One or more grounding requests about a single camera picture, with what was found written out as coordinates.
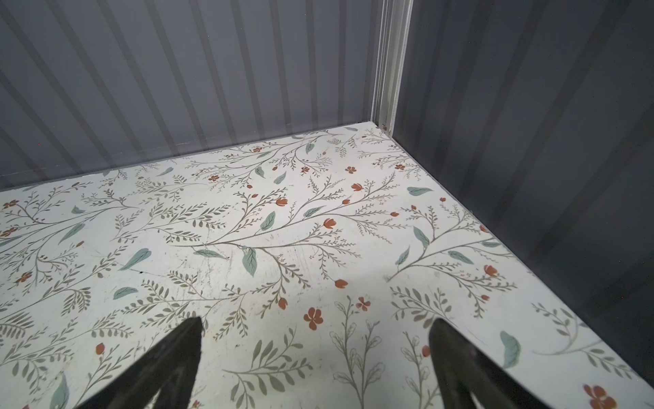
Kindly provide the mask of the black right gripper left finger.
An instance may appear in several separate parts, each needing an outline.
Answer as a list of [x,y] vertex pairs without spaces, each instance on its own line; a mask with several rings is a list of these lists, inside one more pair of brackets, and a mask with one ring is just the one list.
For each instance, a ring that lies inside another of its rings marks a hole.
[[186,408],[201,359],[203,324],[184,320],[81,408]]

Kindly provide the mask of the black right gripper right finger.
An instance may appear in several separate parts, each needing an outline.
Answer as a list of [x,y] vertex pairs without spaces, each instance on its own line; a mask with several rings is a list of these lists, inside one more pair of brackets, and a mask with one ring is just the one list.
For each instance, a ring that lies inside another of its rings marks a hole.
[[445,408],[546,408],[452,325],[437,319],[429,348]]

